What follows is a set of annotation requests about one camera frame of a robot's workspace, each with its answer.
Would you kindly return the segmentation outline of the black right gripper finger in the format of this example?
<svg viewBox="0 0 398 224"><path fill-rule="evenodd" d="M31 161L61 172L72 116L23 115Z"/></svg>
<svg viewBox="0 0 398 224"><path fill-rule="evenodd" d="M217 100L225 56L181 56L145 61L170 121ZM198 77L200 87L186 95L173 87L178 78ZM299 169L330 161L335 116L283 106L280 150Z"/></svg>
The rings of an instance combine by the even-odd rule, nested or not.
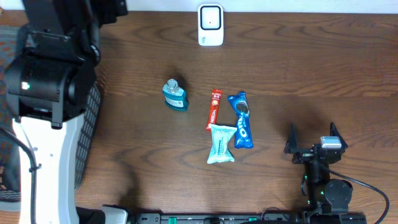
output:
<svg viewBox="0 0 398 224"><path fill-rule="evenodd" d="M339 133L339 131L338 131L338 129L337 129L337 127L336 127L334 122L330 123L330 136L337 137L340 140L342 149L347 149L348 148L348 145L347 145L346 141L343 139L343 137Z"/></svg>
<svg viewBox="0 0 398 224"><path fill-rule="evenodd" d="M296 152L298 152L297 134L295 130L295 125L292 123L290 125L290 133L284 147L284 153L295 154Z"/></svg>

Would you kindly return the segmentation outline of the blue Oreo cookie pack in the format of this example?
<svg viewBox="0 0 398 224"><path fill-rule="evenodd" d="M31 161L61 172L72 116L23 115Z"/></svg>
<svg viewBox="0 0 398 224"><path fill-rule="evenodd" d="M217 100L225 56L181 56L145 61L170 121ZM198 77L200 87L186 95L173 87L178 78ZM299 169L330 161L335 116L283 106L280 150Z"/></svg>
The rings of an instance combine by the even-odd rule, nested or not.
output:
<svg viewBox="0 0 398 224"><path fill-rule="evenodd" d="M237 149L254 147L250 127L250 109L244 91L228 96L228 101L237 116L234 146Z"/></svg>

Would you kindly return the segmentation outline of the mint green wipes pack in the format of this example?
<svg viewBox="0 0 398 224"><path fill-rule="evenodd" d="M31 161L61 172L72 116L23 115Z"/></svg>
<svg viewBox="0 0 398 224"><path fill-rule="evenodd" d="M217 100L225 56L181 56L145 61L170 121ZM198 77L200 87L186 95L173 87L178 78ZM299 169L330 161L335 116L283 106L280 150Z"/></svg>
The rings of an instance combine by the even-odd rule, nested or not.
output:
<svg viewBox="0 0 398 224"><path fill-rule="evenodd" d="M210 124L212 146L208 156L207 163L222 163L222 162L234 162L235 158L228 149L228 143L234 136L237 128L232 126L220 126L216 124Z"/></svg>

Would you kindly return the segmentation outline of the red Nescafe coffee stick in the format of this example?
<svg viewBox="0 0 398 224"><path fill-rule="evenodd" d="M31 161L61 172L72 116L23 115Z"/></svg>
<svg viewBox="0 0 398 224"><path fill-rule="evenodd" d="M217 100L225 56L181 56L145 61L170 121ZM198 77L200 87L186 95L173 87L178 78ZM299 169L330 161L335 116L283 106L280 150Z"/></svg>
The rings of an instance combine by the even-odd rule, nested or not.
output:
<svg viewBox="0 0 398 224"><path fill-rule="evenodd" d="M208 121L206 124L207 131L211 131L210 126L212 124L216 124L217 122L222 94L223 91L218 89L213 89L211 92L211 105L209 109Z"/></svg>

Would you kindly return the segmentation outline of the teal mouthwash bottle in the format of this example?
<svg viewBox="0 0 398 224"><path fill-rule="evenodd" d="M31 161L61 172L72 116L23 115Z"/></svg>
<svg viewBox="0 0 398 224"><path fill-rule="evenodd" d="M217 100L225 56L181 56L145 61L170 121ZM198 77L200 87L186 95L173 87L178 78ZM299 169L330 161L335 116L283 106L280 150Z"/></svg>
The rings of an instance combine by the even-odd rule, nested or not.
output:
<svg viewBox="0 0 398 224"><path fill-rule="evenodd" d="M179 87L175 79L169 79L162 88L165 97L165 104L177 111L186 111L188 109L187 93Z"/></svg>

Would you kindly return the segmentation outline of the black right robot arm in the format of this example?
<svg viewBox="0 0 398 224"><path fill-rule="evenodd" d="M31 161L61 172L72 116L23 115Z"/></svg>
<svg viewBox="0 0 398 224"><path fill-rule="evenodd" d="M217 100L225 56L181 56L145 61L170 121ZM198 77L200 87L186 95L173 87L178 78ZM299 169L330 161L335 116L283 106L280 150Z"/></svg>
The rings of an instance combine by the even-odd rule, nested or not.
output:
<svg viewBox="0 0 398 224"><path fill-rule="evenodd" d="M341 160L348 148L334 123L330 123L330 134L322 136L318 144L310 148L300 148L295 126L284 147L284 153L293 155L292 163L305 167L302 193L308 196L310 210L319 215L337 215L348 213L352 199L352 185L341 179L330 177L329 165Z"/></svg>

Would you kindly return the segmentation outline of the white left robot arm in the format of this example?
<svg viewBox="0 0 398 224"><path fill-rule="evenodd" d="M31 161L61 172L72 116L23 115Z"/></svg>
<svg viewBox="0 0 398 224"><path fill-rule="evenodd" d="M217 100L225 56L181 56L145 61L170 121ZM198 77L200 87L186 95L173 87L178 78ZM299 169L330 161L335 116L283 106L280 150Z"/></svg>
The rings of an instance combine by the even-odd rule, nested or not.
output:
<svg viewBox="0 0 398 224"><path fill-rule="evenodd" d="M127 14L124 0L24 1L28 27L6 69L6 101L20 155L21 223L127 223L115 205L77 207L81 175L101 107L95 67L100 29Z"/></svg>

